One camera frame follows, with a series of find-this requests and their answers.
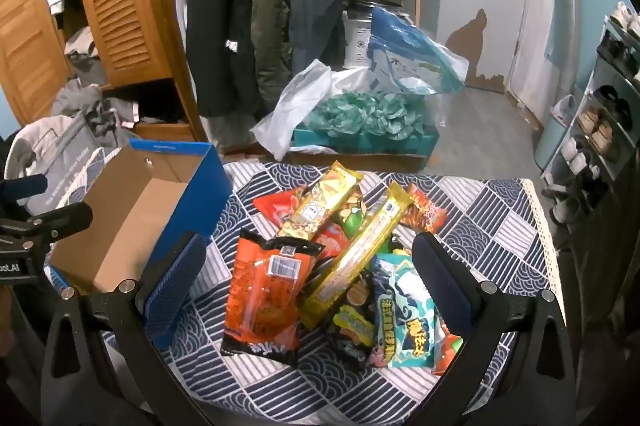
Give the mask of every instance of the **crumpled green paper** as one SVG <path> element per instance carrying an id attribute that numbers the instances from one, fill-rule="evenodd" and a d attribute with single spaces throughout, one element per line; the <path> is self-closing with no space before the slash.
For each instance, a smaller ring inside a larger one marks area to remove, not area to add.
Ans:
<path id="1" fill-rule="evenodd" d="M 399 141 L 424 135 L 424 110 L 415 94 L 345 92 L 318 104 L 305 124 L 330 137 L 369 133 Z"/>

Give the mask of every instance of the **barcode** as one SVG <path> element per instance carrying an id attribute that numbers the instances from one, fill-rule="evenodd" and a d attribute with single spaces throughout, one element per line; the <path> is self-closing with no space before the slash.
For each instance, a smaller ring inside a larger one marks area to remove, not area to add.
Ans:
<path id="1" fill-rule="evenodd" d="M 296 258 L 283 258 L 282 256 L 271 256 L 269 260 L 268 276 L 283 276 L 297 280 L 300 274 L 302 261 Z"/>

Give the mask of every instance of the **brown patch on door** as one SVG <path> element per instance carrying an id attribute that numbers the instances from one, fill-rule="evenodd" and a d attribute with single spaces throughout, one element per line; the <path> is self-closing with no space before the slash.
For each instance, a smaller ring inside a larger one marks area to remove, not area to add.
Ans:
<path id="1" fill-rule="evenodd" d="M 466 72 L 466 86 L 504 93 L 503 75 L 494 75 L 490 78 L 478 75 L 478 63 L 482 55 L 485 28 L 486 12 L 484 9 L 480 9 L 474 19 L 449 36 L 445 46 L 451 52 L 468 60 L 469 70 Z"/>

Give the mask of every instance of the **trash can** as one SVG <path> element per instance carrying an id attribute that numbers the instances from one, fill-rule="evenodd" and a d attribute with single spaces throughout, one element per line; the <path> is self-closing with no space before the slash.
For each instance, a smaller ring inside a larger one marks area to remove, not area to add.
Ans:
<path id="1" fill-rule="evenodd" d="M 545 130 L 542 132 L 542 137 L 534 153 L 534 160 L 541 170 L 545 170 L 548 166 L 574 117 L 575 101 L 573 95 L 562 98 L 551 109 L 551 117 L 545 125 Z"/>

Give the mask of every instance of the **blue box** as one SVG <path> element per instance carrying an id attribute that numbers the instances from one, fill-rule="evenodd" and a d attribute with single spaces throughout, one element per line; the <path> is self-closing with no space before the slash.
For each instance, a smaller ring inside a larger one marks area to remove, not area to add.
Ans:
<path id="1" fill-rule="evenodd" d="M 325 146 L 338 153 L 422 155 L 427 160 L 433 153 L 439 138 L 440 134 L 434 127 L 428 128 L 423 136 L 411 135 L 402 141 L 364 133 L 330 137 L 300 126 L 293 131 L 295 146 Z"/>
<path id="2" fill-rule="evenodd" d="M 140 279 L 185 231 L 209 239 L 231 190 L 210 144 L 132 140 L 84 197 L 91 226 L 57 243 L 50 266 L 80 293 L 113 291 Z"/>

